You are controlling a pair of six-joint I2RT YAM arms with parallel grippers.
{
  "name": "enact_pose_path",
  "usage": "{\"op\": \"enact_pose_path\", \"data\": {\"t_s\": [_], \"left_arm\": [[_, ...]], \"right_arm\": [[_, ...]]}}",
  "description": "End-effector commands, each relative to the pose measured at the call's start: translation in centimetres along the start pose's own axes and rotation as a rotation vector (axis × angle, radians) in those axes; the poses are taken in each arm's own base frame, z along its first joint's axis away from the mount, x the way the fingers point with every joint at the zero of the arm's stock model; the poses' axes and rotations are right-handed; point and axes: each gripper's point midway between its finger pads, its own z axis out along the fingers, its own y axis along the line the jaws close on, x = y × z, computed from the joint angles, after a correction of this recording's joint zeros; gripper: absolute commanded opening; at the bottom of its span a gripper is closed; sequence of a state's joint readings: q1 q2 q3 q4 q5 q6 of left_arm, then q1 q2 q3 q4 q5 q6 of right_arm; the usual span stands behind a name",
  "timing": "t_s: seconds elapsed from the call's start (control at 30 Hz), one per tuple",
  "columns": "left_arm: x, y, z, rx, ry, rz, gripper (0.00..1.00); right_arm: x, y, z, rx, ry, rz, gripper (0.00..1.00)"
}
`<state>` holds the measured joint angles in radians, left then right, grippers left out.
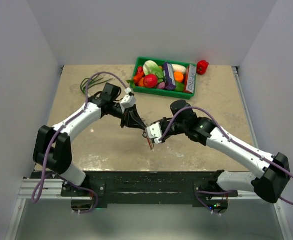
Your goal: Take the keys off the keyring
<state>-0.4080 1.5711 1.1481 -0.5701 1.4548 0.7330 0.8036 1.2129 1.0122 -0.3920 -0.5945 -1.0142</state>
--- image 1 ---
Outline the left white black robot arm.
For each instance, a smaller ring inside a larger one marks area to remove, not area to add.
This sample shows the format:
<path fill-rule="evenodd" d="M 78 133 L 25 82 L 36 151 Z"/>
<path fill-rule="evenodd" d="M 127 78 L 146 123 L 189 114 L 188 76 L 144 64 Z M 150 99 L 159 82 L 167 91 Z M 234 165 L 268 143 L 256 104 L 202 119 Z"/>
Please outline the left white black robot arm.
<path fill-rule="evenodd" d="M 120 93 L 120 87 L 107 83 L 67 119 L 52 127 L 44 125 L 38 131 L 33 161 L 72 183 L 72 190 L 78 196 L 87 195 L 90 184 L 85 181 L 86 174 L 72 163 L 72 142 L 76 137 L 106 115 L 120 119 L 122 128 L 145 130 L 147 127 L 138 114 L 133 91 L 126 88 L 125 96 L 117 102 Z"/>

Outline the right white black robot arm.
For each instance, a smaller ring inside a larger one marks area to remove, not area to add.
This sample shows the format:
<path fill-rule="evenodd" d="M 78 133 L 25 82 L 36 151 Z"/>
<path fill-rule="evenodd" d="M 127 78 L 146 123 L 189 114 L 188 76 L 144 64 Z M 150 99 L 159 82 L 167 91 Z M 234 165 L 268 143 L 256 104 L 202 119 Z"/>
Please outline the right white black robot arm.
<path fill-rule="evenodd" d="M 217 150 L 244 166 L 246 172 L 219 171 L 199 186 L 201 194 L 219 197 L 234 191 L 254 192 L 262 200 L 275 204 L 287 186 L 290 176 L 288 157 L 255 148 L 221 127 L 211 115 L 200 117 L 184 100 L 171 104 L 172 118 L 154 122 L 145 130 L 153 144 L 162 144 L 169 137 L 186 135 L 191 141 Z"/>

